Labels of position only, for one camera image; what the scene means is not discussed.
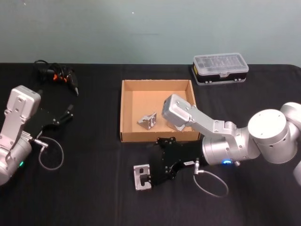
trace cardboard box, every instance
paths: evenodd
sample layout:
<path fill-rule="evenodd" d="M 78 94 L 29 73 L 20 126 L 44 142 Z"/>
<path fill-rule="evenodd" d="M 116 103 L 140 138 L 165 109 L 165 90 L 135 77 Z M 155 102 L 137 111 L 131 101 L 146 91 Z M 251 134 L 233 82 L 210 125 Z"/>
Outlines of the cardboard box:
<path fill-rule="evenodd" d="M 158 137 L 175 137 L 177 141 L 199 139 L 199 132 L 190 127 L 182 132 L 167 125 L 162 117 L 164 101 L 173 93 L 195 105 L 190 80 L 123 80 L 120 110 L 120 139 L 122 142 L 155 142 Z M 150 130 L 137 124 L 144 115 L 157 113 L 157 123 Z"/>

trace black table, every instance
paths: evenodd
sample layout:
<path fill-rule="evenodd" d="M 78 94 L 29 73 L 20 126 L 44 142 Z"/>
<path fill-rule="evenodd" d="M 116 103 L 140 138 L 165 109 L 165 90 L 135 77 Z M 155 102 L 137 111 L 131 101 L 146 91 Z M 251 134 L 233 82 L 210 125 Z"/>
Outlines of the black table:
<path fill-rule="evenodd" d="M 56 114 L 69 103 L 75 105 L 74 120 L 54 134 L 64 148 L 64 165 L 46 171 L 34 150 L 0 187 L 0 225 L 301 225 L 301 187 L 293 177 L 301 153 L 282 165 L 261 156 L 238 168 L 207 167 L 228 184 L 230 193 L 223 199 L 200 191 L 192 168 L 152 191 L 136 192 L 133 166 L 147 163 L 151 149 L 146 143 L 119 140 L 121 80 L 192 79 L 188 66 L 72 66 L 79 97 L 64 86 L 47 84 L 41 103 Z M 31 64 L 0 64 L 1 111 L 13 87 L 33 86 L 31 71 Z M 193 81 L 199 109 L 238 127 L 245 127 L 260 110 L 301 103 L 300 85 L 301 69 L 292 65 L 250 65 L 247 81 L 240 84 L 199 87 Z M 212 192 L 222 189 L 208 177 L 198 181 Z"/>

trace blue led light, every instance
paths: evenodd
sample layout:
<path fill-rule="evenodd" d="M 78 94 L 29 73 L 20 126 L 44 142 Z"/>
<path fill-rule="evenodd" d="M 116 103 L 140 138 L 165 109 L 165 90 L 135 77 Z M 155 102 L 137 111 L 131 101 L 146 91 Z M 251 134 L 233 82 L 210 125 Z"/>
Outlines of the blue led light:
<path fill-rule="evenodd" d="M 232 164 L 232 161 L 231 160 L 224 160 L 222 161 L 223 164 Z"/>

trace yellow label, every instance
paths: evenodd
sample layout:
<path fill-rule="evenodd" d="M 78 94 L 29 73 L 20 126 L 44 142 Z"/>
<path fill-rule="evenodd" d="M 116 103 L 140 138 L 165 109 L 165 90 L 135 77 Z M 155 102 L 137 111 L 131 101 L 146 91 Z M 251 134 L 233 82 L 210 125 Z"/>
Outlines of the yellow label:
<path fill-rule="evenodd" d="M 197 75 L 198 74 L 198 71 L 197 71 L 197 68 L 195 65 L 193 65 L 193 70 L 194 70 L 194 73 Z"/>

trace gray cable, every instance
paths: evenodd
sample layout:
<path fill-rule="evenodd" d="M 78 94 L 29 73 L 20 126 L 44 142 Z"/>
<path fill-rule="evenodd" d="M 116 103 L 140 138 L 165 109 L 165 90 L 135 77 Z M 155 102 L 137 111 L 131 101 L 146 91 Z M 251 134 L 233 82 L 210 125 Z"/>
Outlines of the gray cable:
<path fill-rule="evenodd" d="M 202 187 L 197 183 L 196 177 L 195 177 L 195 175 L 193 175 L 194 183 L 196 183 L 196 185 L 199 187 L 199 189 L 201 189 L 203 192 L 206 192 L 207 194 L 212 195 L 212 196 L 214 196 L 214 197 L 216 197 L 216 198 L 223 198 L 223 197 L 226 197 L 226 196 L 228 195 L 228 193 L 229 193 L 229 188 L 228 188 L 228 185 L 226 184 L 226 182 L 224 182 L 221 178 L 219 178 L 217 175 L 215 175 L 215 174 L 213 174 L 213 173 L 211 173 L 211 172 L 208 172 L 208 171 L 205 171 L 205 170 L 204 170 L 202 173 L 207 173 L 207 174 L 209 174 L 209 175 L 211 175 L 211 176 L 217 178 L 219 181 L 221 181 L 221 182 L 225 185 L 225 187 L 226 187 L 226 194 L 224 194 L 224 195 L 216 195 L 216 194 L 213 194 L 213 193 L 211 193 L 211 192 L 205 190 L 204 188 L 202 188 Z"/>
<path fill-rule="evenodd" d="M 64 162 L 64 151 L 63 151 L 62 146 L 61 146 L 56 140 L 54 140 L 54 139 L 52 139 L 52 138 L 50 138 L 50 137 L 40 137 L 40 138 L 42 138 L 42 139 L 48 139 L 48 140 L 52 140 L 52 141 L 56 142 L 56 144 L 61 148 L 61 151 L 62 151 L 62 161 L 61 161 L 61 163 L 60 163 L 57 167 L 55 167 L 55 168 L 49 168 L 49 167 L 45 166 L 45 165 L 42 163 L 42 161 L 41 161 L 41 155 L 42 155 L 42 153 L 43 153 L 43 151 L 44 151 L 44 150 L 42 150 L 42 151 L 40 152 L 40 154 L 39 154 L 39 163 L 40 163 L 40 165 L 41 165 L 44 169 L 46 169 L 46 170 L 51 170 L 51 171 L 53 171 L 53 170 L 59 169 L 59 168 L 63 165 L 63 162 Z"/>

